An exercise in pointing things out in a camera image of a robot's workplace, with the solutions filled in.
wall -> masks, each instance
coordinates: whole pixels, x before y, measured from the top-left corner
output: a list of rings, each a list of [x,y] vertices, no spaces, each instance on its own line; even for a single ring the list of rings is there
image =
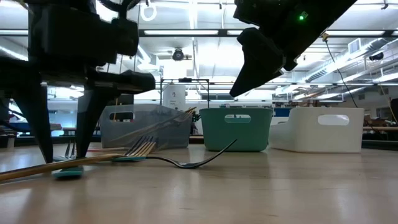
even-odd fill
[[[398,86],[389,86],[388,89],[389,89],[389,94],[386,95],[388,99],[386,99],[385,96],[379,94],[380,87],[371,88],[371,89],[367,88],[365,89],[365,92],[354,94],[355,103],[358,105],[358,107],[364,108],[366,114],[370,114],[371,117],[376,117],[377,116],[376,110],[378,108],[386,108],[389,106],[388,102],[390,98],[391,99],[398,98]],[[359,100],[358,94],[363,94],[363,93],[365,93],[365,99]],[[345,100],[346,102],[339,103],[337,107],[347,107],[347,108],[355,107],[349,95],[345,95]]]

ceiling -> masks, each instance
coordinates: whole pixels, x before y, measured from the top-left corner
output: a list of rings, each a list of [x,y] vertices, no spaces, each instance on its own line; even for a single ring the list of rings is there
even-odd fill
[[[236,6],[232,0],[197,0],[193,3],[188,0],[152,1],[152,8],[147,8],[142,2],[139,6],[130,10],[128,19],[137,21],[140,29],[243,29],[251,27],[233,18]],[[398,28],[398,0],[387,1],[390,4],[382,10],[383,0],[359,0],[342,15],[330,29],[397,29]],[[97,3],[97,13],[102,19],[110,21],[117,14]],[[0,29],[27,29],[27,11],[21,7],[0,3]],[[27,37],[0,37],[12,44],[27,48]],[[352,38],[329,39],[330,50],[333,55],[348,48]],[[140,46],[148,54],[157,55],[159,58],[167,58],[175,48],[181,48],[186,55],[193,55],[193,44],[196,44],[196,64],[200,77],[236,77],[243,65],[243,53],[241,46],[234,37],[143,37]],[[316,40],[298,58],[298,66],[294,72],[279,77],[278,81],[297,81],[294,77],[298,73],[306,73],[330,59],[325,43],[321,39]],[[170,59],[158,61],[165,65],[165,69],[182,66],[193,69],[193,62],[173,63]],[[120,62],[113,66],[111,72],[118,73]]]

